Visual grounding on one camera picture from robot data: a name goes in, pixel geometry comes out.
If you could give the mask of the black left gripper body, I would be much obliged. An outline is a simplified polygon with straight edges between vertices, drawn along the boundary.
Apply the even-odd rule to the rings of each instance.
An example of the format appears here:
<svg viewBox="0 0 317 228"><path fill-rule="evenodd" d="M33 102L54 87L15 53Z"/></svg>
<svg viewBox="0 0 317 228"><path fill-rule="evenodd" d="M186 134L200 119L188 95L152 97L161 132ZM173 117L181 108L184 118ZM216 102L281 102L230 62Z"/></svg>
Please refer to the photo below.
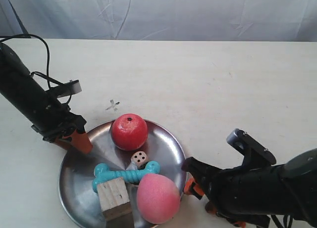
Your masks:
<svg viewBox="0 0 317 228"><path fill-rule="evenodd" d="M32 128L41 134L44 141L54 142L56 139L70 136L77 131L85 133L86 120L81 115L71 113L68 109L46 107L35 110L31 114Z"/></svg>

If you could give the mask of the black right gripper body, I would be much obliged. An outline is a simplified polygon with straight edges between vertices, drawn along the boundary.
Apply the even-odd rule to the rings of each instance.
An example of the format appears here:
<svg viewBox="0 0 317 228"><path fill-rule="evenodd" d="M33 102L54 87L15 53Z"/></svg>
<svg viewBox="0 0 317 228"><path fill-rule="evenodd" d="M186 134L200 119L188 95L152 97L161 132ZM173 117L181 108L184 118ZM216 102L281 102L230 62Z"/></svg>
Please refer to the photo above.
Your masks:
<svg viewBox="0 0 317 228"><path fill-rule="evenodd" d="M246 170L198 165L198 185L207 197L207 213L237 222L268 225L270 216L285 214L282 165Z"/></svg>

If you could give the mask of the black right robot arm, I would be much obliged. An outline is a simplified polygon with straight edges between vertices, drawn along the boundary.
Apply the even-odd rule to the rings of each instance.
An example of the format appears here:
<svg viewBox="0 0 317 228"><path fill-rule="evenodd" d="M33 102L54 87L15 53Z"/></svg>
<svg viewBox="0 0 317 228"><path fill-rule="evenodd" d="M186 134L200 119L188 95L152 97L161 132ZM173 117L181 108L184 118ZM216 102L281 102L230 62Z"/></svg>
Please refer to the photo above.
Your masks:
<svg viewBox="0 0 317 228"><path fill-rule="evenodd" d="M289 228L294 220L317 225L317 152L304 152L277 165L268 151L250 148L241 166L220 169L193 157L182 170L192 175L184 193L206 196L206 211L236 227L245 223L266 228L274 221Z"/></svg>

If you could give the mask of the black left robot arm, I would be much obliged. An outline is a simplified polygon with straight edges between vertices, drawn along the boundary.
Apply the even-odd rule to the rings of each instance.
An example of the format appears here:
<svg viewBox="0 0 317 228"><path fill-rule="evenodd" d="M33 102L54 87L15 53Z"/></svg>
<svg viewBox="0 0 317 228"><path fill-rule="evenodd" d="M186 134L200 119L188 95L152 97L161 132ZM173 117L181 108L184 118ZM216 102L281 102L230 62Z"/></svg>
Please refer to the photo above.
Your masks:
<svg viewBox="0 0 317 228"><path fill-rule="evenodd" d="M80 83L54 83L55 87L44 90L18 55L6 44L0 45L1 94L32 123L33 130L44 141L88 154L93 146L85 131L86 120L71 113L68 104L58 100L79 93Z"/></svg>

